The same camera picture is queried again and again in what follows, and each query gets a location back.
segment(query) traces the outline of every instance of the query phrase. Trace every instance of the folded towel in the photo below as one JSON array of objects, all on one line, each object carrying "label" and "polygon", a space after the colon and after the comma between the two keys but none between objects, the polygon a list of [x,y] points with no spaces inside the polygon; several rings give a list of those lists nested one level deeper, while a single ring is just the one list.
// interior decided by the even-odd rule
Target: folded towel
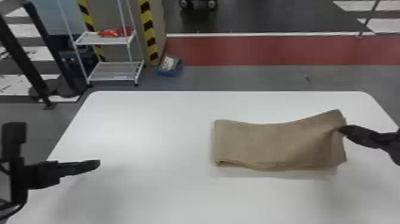
[{"label": "folded towel", "polygon": [[260,171],[323,170],[347,161],[339,110],[282,124],[215,121],[214,158],[219,166]]}]

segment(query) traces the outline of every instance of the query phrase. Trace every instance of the metal shelf rack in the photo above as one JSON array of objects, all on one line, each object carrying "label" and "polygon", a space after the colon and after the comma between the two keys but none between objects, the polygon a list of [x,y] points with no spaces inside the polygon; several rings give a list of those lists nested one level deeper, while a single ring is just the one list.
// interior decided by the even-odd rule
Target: metal shelf rack
[{"label": "metal shelf rack", "polygon": [[[143,60],[143,54],[142,54],[142,48],[140,47],[139,42],[138,44],[138,49],[139,53],[141,55],[141,61],[133,61],[132,59],[132,52],[130,49],[130,45],[134,38],[136,38],[136,28],[135,28],[135,21],[133,19],[133,14],[131,10],[131,6],[129,3],[129,0],[126,0],[126,6],[128,8],[129,12],[129,18],[130,18],[130,24],[132,27],[132,34],[130,36],[127,35],[127,30],[126,30],[126,23],[124,19],[124,13],[122,10],[122,5],[121,5],[121,0],[115,0],[118,3],[118,10],[120,13],[121,17],[121,23],[122,23],[122,28],[124,31],[124,36],[123,37],[116,37],[116,38],[107,38],[107,37],[102,37],[97,34],[97,32],[90,32],[88,31],[85,23],[82,21],[82,25],[84,27],[85,32],[83,32],[76,41],[73,38],[73,34],[71,32],[70,26],[68,24],[67,17],[65,15],[65,12],[63,10],[63,7],[61,6],[61,0],[57,0],[58,2],[58,7],[60,8],[61,11],[61,16],[62,19],[64,20],[65,26],[68,31],[68,35],[70,36],[71,42],[73,43],[73,48],[75,50],[75,53],[77,54],[77,59],[79,62],[79,65],[82,69],[83,75],[86,78],[87,84],[90,84],[90,81],[114,81],[114,80],[132,80],[135,82],[135,86],[139,84],[139,76],[140,73],[142,72],[142,69],[145,65],[145,62]],[[96,67],[93,69],[90,75],[86,73],[86,70],[83,66],[82,59],[80,58],[79,51],[78,51],[78,46],[82,45],[89,45],[92,46],[93,48],[95,45],[125,45],[127,48],[127,53],[129,57],[129,61],[119,61],[119,62],[103,62],[101,61],[100,57],[98,56],[99,63],[96,65]]]}]

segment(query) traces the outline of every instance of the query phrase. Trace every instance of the yellow and black striped pillar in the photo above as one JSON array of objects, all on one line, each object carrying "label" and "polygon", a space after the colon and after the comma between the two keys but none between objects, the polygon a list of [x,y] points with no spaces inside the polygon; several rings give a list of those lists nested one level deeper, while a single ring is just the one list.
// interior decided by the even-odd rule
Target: yellow and black striped pillar
[{"label": "yellow and black striped pillar", "polygon": [[155,29],[150,2],[149,0],[138,0],[138,2],[141,13],[140,18],[142,20],[143,29],[145,32],[145,42],[150,65],[157,66],[160,62],[160,57],[158,55],[157,43],[155,41]]},{"label": "yellow and black striped pillar", "polygon": [[[95,32],[95,22],[92,16],[90,16],[88,0],[78,0],[79,10],[82,13],[83,21],[85,22],[86,28],[89,32]],[[99,45],[95,45],[95,53],[99,56],[101,61],[105,61],[104,50]]]}]

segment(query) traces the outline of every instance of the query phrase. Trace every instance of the metal pole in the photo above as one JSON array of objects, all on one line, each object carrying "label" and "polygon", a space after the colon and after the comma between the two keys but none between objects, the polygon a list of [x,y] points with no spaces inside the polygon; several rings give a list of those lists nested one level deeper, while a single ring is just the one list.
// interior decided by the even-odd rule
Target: metal pole
[{"label": "metal pole", "polygon": [[19,66],[21,71],[25,74],[26,78],[32,84],[40,98],[46,104],[46,108],[53,108],[54,104],[48,98],[48,87],[40,76],[38,70],[26,55],[24,49],[15,38],[10,28],[7,26],[3,17],[0,15],[0,41],[4,47],[11,54],[15,63]]},{"label": "metal pole", "polygon": [[63,63],[63,59],[61,59],[60,54],[55,49],[53,42],[50,40],[49,33],[47,32],[45,26],[43,25],[42,20],[38,15],[38,11],[36,10],[36,7],[33,5],[32,2],[26,2],[23,4],[23,6],[28,15],[30,16],[30,18],[32,19],[33,23],[35,24],[40,35],[42,36],[43,41],[49,48],[49,51],[53,56],[55,62],[57,63],[58,68],[60,68],[62,76],[64,76],[64,80],[67,82],[71,90],[76,91],[77,89],[74,80],[71,78],[67,68],[65,67],[65,64]]},{"label": "metal pole", "polygon": [[65,12],[63,10],[63,6],[61,5],[60,0],[57,0],[57,4],[58,4],[58,8],[60,9],[61,17],[62,17],[62,20],[64,21],[65,28],[67,28],[68,36],[70,37],[71,43],[72,43],[72,45],[74,47],[75,54],[76,54],[76,57],[78,59],[80,69],[82,69],[82,73],[83,73],[83,75],[84,75],[84,77],[86,79],[86,84],[90,85],[90,82],[89,82],[89,79],[88,79],[88,74],[86,73],[85,67],[83,66],[83,62],[82,62],[82,59],[80,58],[78,47],[75,44],[75,40],[74,40],[74,38],[72,36],[72,31],[70,29],[70,25],[68,24],[67,16],[65,15]]},{"label": "metal pole", "polygon": [[357,35],[358,38],[362,38],[365,30],[368,29],[368,23],[370,22],[372,16],[374,16],[374,13],[375,13],[376,8],[378,7],[380,1],[381,0],[376,0],[374,5],[372,6],[372,9],[371,9],[370,13],[369,13],[368,17],[365,20],[365,23],[363,25],[362,31],[360,31],[360,33]]}]

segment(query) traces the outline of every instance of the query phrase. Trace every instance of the red object on shelf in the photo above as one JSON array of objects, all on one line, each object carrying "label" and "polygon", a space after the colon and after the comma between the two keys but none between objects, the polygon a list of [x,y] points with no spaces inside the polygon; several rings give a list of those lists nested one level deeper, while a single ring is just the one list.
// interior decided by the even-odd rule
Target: red object on shelf
[{"label": "red object on shelf", "polygon": [[[105,38],[118,38],[125,36],[125,32],[123,27],[118,27],[114,29],[101,30],[98,32],[98,35]],[[126,35],[132,35],[132,26],[126,26]]]}]

